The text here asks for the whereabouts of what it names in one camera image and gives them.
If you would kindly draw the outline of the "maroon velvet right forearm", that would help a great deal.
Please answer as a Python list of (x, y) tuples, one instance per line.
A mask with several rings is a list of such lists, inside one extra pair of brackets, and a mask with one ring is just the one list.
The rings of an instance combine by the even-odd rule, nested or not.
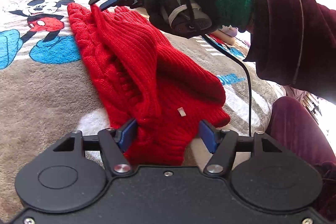
[(335, 10), (315, 0), (254, 0), (247, 61), (260, 79), (335, 102)]

